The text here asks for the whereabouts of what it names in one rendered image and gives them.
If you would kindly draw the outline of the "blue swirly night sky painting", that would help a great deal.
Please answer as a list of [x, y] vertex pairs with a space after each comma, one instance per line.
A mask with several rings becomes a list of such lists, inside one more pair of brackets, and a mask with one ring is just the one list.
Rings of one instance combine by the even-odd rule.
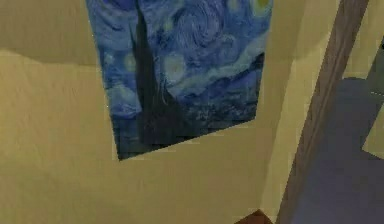
[[274, 0], [85, 0], [118, 159], [256, 117]]

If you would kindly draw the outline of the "brown wooden door frame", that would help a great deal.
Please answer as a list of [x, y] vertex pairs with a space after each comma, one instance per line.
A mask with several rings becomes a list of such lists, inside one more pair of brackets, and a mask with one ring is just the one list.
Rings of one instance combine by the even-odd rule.
[[370, 0], [341, 0], [274, 224], [290, 224]]

